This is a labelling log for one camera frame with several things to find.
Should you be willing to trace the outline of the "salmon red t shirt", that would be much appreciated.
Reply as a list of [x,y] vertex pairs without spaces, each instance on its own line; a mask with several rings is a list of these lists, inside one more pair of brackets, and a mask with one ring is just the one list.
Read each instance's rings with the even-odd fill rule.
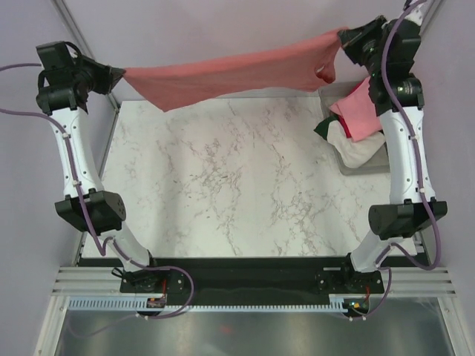
[[274,50],[165,67],[130,67],[124,79],[166,112],[207,99],[266,88],[314,92],[335,81],[337,30]]

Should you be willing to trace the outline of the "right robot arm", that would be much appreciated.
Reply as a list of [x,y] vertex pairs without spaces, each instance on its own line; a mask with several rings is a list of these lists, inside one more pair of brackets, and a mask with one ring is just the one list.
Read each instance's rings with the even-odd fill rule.
[[415,233],[432,227],[436,243],[441,243],[436,222],[448,207],[436,198],[431,185],[422,130],[424,94],[422,83],[411,72],[421,26],[419,16],[403,13],[399,19],[379,16],[338,32],[346,56],[369,74],[368,94],[382,126],[390,165],[390,201],[370,207],[370,230],[350,253],[352,266],[339,275],[347,291],[363,287],[365,273],[379,269],[392,249],[410,258],[401,243]]

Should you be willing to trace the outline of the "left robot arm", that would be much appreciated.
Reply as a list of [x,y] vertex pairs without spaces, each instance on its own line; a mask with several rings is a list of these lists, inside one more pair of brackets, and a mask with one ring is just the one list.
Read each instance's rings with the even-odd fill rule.
[[101,255],[110,249],[126,271],[141,269],[137,283],[146,291],[158,290],[163,274],[150,266],[149,251],[127,226],[122,197],[105,190],[88,138],[89,94],[110,94],[125,70],[84,56],[70,42],[42,44],[36,52],[43,67],[36,102],[50,121],[64,176],[64,197],[56,202],[56,213],[76,230],[89,233]]

